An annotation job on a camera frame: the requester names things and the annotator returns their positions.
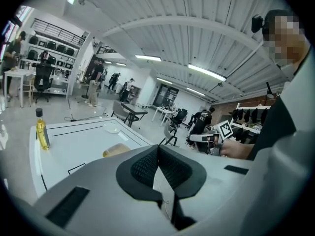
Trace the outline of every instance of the brick wall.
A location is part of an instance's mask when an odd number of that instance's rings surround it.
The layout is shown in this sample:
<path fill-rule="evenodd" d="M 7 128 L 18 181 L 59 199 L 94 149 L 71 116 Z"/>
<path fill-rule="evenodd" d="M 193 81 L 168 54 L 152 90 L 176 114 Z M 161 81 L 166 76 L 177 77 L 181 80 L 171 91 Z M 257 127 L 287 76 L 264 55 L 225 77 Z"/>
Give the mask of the brick wall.
<path fill-rule="evenodd" d="M 274 95 L 274 99 L 267 99 L 266 106 L 271 106 L 276 101 L 276 95 Z M 265 103 L 265 96 L 260 96 L 256 98 L 251 98 L 247 100 L 237 101 L 237 102 L 230 102 L 225 104 L 214 105 L 213 107 L 216 109 L 212 113 L 212 125 L 218 124 L 221 116 L 229 115 L 229 112 L 232 112 L 237 107 L 237 103 L 241 103 L 241 107 L 256 107 L 259 104 L 264 105 Z"/>

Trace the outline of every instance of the railing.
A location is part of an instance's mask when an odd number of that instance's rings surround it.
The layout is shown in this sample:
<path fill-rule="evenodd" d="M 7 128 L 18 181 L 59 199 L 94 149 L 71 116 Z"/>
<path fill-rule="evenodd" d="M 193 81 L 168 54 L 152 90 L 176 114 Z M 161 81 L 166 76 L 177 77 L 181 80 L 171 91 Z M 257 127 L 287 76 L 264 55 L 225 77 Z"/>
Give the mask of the railing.
<path fill-rule="evenodd" d="M 64 30 L 58 26 L 52 25 L 48 22 L 42 21 L 38 18 L 34 19 L 34 22 L 31 26 L 33 29 L 46 32 L 49 35 L 56 36 L 60 39 L 63 39 L 69 43 L 73 43 L 79 46 L 82 46 L 84 43 L 84 38 L 79 37 L 67 30 Z"/>
<path fill-rule="evenodd" d="M 100 46 L 99 50 L 97 51 L 97 54 L 104 54 L 104 53 L 116 53 L 116 51 L 108 45 Z"/>

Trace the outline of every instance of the gray floor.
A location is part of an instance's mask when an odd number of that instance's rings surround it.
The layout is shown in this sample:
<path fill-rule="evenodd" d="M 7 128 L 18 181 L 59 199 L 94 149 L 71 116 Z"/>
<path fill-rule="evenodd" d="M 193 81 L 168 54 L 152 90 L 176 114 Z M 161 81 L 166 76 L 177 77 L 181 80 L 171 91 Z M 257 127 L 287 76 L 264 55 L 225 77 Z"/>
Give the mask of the gray floor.
<path fill-rule="evenodd" d="M 29 161 L 29 132 L 30 128 L 36 124 L 35 109 L 43 109 L 43 117 L 47 124 L 66 122 L 65 117 L 73 116 L 74 119 L 87 117 L 99 118 L 103 112 L 112 114 L 114 100 L 118 95 L 107 90 L 101 92 L 98 98 L 97 107 L 89 107 L 83 102 L 80 96 L 85 94 L 84 89 L 75 88 L 74 96 L 66 100 L 65 96 L 52 95 L 49 103 L 45 99 L 40 99 L 37 104 L 29 105 L 27 94 L 24 95 L 24 108 L 20 108 L 19 99 L 14 97 L 8 108 L 4 108 L 4 98 L 0 97 L 0 172 L 1 179 L 6 179 L 9 191 L 30 204 L 35 202 L 35 190 L 32 183 L 30 161 Z M 163 127 L 160 127 L 161 120 L 157 115 L 153 122 L 152 117 L 155 109 L 148 109 L 148 114 L 139 122 L 132 125 L 132 129 L 138 132 L 149 141 L 158 144 L 164 138 Z M 177 131 L 177 145 L 188 149 L 185 145 L 188 130 L 182 124 Z"/>

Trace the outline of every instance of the white table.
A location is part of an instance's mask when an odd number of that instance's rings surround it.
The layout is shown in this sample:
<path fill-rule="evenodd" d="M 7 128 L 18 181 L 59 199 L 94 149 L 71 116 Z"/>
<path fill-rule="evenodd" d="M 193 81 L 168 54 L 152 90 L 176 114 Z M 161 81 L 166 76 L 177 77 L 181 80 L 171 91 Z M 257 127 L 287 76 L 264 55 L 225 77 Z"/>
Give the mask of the white table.
<path fill-rule="evenodd" d="M 29 70 L 24 70 L 24 69 L 15 69 L 14 71 L 6 71 L 5 72 L 5 77 L 4 77 L 4 105 L 7 108 L 7 90 L 6 90 L 6 85 L 7 85 L 7 77 L 17 77 L 20 78 L 20 105 L 21 108 L 23 107 L 23 79 L 24 76 L 29 76 L 32 74 L 32 71 Z"/>
<path fill-rule="evenodd" d="M 161 116 L 163 115 L 163 113 L 165 113 L 165 116 L 164 116 L 164 118 L 163 118 L 163 120 L 162 120 L 162 122 L 161 122 L 161 124 L 160 124 L 160 127 L 162 126 L 162 124 L 163 124 L 163 122 L 164 122 L 164 120 L 165 120 L 165 118 L 166 118 L 167 115 L 171 115 L 171 114 L 173 114 L 173 113 L 176 112 L 176 111 L 166 110 L 166 109 L 163 109 L 163 108 L 161 108 L 161 107 L 158 107 L 157 110 L 156 110 L 156 112 L 154 113 L 154 116 L 153 116 L 153 118 L 152 118 L 152 121 L 154 120 L 154 117 L 156 116 L 156 114 L 157 114 L 158 111 L 161 112 L 161 115 L 159 116 L 159 119 L 161 119 Z"/>
<path fill-rule="evenodd" d="M 119 133 L 104 130 L 103 125 L 111 121 L 120 127 Z M 31 176 L 38 197 L 75 170 L 103 158 L 103 152 L 116 144 L 130 150 L 152 145 L 114 117 L 50 124 L 47 133 L 51 145 L 49 150 L 42 150 L 35 126 L 30 131 Z"/>

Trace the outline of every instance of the bottle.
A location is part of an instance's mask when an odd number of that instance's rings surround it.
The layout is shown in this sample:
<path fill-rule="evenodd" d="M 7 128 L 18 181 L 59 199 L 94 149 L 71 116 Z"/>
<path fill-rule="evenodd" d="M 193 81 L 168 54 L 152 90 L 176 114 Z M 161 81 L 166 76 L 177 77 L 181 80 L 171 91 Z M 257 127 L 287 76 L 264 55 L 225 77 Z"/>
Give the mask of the bottle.
<path fill-rule="evenodd" d="M 36 108 L 36 116 L 37 116 L 37 124 L 36 124 L 37 137 L 39 139 L 42 149 L 48 150 L 50 143 L 48 139 L 46 123 L 43 120 L 43 110 L 41 108 Z"/>

